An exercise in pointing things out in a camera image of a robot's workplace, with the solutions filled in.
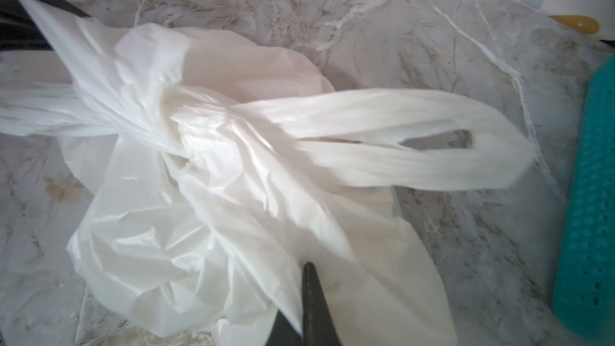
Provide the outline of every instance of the teal silicone mat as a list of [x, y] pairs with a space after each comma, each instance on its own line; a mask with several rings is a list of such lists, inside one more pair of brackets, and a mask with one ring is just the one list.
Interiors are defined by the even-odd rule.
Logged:
[[553, 294], [562, 323], [594, 345], [615, 345], [615, 56], [587, 92]]

